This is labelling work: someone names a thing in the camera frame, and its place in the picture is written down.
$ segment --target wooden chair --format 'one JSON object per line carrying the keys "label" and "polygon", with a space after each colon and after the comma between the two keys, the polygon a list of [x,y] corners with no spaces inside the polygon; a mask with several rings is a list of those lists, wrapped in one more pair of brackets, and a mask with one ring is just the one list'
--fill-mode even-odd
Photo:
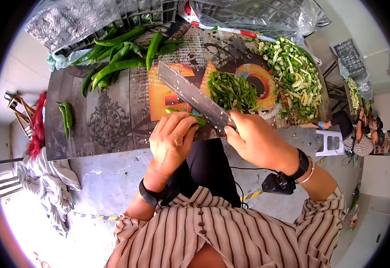
{"label": "wooden chair", "polygon": [[[21,126],[22,130],[24,131],[25,136],[27,136],[27,138],[29,139],[31,137],[31,132],[32,132],[32,130],[30,129],[30,123],[34,115],[34,112],[36,110],[31,108],[28,104],[26,104],[26,102],[23,100],[23,98],[18,92],[16,92],[15,94],[10,94],[6,92],[4,97],[6,100],[9,101],[8,109],[12,110],[15,113],[16,120],[18,120],[18,123]],[[20,111],[16,110],[16,106],[18,104],[21,104],[23,106],[27,115],[24,115]],[[22,125],[21,119],[28,124],[27,127],[24,127],[24,125]]]}

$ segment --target kitchen knife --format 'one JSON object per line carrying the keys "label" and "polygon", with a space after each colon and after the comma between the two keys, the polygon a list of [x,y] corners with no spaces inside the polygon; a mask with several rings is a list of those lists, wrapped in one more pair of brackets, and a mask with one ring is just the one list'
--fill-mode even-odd
{"label": "kitchen knife", "polygon": [[224,109],[162,61],[158,63],[158,78],[177,96],[202,113],[207,122],[212,123],[219,131],[224,131],[225,126],[235,128],[234,121]]}

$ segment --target wristwatch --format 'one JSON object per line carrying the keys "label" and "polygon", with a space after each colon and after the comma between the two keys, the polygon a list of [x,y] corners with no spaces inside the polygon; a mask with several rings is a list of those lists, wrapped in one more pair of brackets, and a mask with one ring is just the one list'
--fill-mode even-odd
{"label": "wristwatch", "polygon": [[164,188],[164,190],[160,191],[159,193],[152,192],[147,190],[144,187],[143,184],[144,178],[140,181],[140,184],[138,185],[138,190],[140,192],[140,195],[144,198],[144,200],[149,203],[152,207],[155,207],[156,204],[159,203],[159,201],[163,200],[165,196],[167,195],[167,188],[168,185]]}
{"label": "wristwatch", "polygon": [[290,179],[293,179],[293,180],[296,180],[296,179],[302,177],[302,175],[304,175],[305,172],[308,171],[308,166],[310,165],[310,161],[308,160],[308,157],[306,156],[306,154],[303,151],[301,151],[300,149],[298,149],[298,152],[299,152],[298,170],[294,174],[288,176]]}

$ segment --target red mesh bag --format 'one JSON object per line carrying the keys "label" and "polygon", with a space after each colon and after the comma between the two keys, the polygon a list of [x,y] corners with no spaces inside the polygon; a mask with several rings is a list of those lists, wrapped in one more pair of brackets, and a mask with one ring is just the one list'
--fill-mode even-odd
{"label": "red mesh bag", "polygon": [[36,111],[32,117],[30,129],[31,133],[31,143],[27,144],[28,154],[35,158],[39,153],[40,149],[44,147],[44,127],[43,127],[43,103],[46,99],[46,92],[39,95],[39,99],[36,103]]}

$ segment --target silver bracelet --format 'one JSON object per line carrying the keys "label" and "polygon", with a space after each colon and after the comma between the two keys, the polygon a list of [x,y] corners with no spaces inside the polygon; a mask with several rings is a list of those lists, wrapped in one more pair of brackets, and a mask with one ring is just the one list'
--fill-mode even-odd
{"label": "silver bracelet", "polygon": [[307,157],[308,157],[308,159],[311,160],[311,163],[312,163],[311,174],[310,174],[310,175],[308,176],[308,178],[306,178],[304,181],[299,182],[299,184],[303,184],[304,182],[306,182],[307,180],[309,180],[309,179],[311,178],[312,174],[314,173],[314,167],[316,166],[316,164],[314,163],[314,161],[312,160],[311,157],[309,157],[309,156],[307,156]]}

